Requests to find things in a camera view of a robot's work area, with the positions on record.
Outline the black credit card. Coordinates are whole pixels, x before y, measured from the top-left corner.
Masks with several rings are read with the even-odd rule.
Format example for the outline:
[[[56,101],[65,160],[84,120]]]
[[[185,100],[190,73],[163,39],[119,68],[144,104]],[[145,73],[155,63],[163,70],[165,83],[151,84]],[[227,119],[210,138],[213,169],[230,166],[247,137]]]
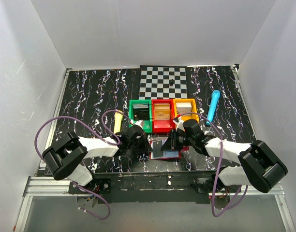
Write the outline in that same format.
[[[161,147],[163,145],[162,140],[154,141],[152,145],[153,145],[153,158],[156,159],[156,158],[163,157],[163,152],[161,150]]]

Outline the red leather card holder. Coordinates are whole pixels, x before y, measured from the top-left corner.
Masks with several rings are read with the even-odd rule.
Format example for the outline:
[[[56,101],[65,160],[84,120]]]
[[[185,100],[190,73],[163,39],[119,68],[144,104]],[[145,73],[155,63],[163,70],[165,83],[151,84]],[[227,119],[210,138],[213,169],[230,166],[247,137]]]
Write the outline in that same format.
[[[167,138],[164,139],[156,139],[156,140],[152,140],[149,142],[151,147],[153,148],[152,143],[154,141],[159,141],[159,140],[166,140]],[[168,151],[162,151],[163,152],[163,157],[161,158],[153,158],[153,152],[149,153],[149,158],[151,160],[174,160],[174,159],[180,159],[182,156],[182,151],[189,151],[189,148],[187,146],[184,146],[180,151],[176,151],[176,150],[168,150]]]

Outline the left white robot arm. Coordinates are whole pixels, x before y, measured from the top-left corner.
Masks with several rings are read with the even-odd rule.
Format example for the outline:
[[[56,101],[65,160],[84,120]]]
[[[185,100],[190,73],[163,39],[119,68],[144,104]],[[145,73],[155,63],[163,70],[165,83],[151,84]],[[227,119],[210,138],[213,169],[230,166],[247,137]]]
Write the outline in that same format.
[[[91,171],[81,164],[82,160],[153,151],[146,133],[138,125],[120,131],[116,136],[120,139],[119,145],[114,136],[103,139],[84,138],[73,131],[68,132],[47,148],[42,158],[55,180],[69,179],[79,184],[85,193],[92,193],[96,189],[96,181]]]

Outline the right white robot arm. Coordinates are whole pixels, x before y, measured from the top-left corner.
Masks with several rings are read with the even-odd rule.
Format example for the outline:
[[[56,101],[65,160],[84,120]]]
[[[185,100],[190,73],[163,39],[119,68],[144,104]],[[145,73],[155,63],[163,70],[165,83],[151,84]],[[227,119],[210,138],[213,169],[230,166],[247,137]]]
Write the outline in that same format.
[[[235,167],[219,167],[203,188],[223,192],[230,186],[253,186],[262,193],[268,193],[287,174],[288,169],[271,148],[263,141],[236,143],[204,134],[195,119],[180,123],[179,129],[172,129],[161,151],[181,151],[192,146],[194,150],[208,157],[232,161]]]

